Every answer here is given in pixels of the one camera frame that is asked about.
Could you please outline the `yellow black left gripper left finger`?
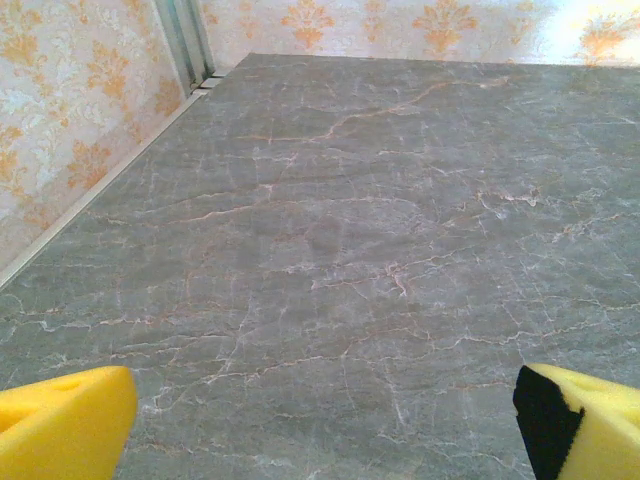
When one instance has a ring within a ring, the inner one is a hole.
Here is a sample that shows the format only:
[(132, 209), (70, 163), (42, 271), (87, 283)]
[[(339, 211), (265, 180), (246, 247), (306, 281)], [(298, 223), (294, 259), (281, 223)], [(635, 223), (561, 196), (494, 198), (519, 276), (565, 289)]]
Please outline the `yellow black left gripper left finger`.
[(136, 412), (123, 366), (0, 391), (0, 480), (112, 480)]

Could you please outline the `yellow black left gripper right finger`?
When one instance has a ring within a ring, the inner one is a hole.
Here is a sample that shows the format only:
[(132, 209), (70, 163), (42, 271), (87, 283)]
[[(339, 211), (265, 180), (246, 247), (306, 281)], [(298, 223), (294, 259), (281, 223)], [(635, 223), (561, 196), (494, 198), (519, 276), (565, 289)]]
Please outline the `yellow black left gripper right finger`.
[(640, 480), (640, 389), (529, 364), (513, 404), (536, 480)]

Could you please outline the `aluminium left table side rail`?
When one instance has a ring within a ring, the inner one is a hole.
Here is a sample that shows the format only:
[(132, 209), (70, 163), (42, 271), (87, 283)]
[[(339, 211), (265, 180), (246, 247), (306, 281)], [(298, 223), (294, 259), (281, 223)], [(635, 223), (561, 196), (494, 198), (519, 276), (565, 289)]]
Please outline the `aluminium left table side rail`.
[(51, 242), (85, 207), (98, 197), (129, 165), (142, 155), (149, 146), (174, 124), (198, 99), (207, 95), (219, 84), (225, 75), (214, 75), (199, 85), (186, 102), (169, 115), (143, 142), (131, 153), (125, 155), (120, 162), (111, 168), (86, 193), (79, 197), (51, 226), (39, 235), (26, 249), (16, 256), (3, 270), (0, 270), (0, 290), (15, 278), (42, 249)]

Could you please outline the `aluminium left frame post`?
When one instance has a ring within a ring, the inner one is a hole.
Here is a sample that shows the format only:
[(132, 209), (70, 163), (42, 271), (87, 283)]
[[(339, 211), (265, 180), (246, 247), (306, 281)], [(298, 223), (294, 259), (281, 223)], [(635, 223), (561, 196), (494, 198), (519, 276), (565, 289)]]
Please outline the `aluminium left frame post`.
[(215, 72), (199, 0), (153, 0), (187, 96)]

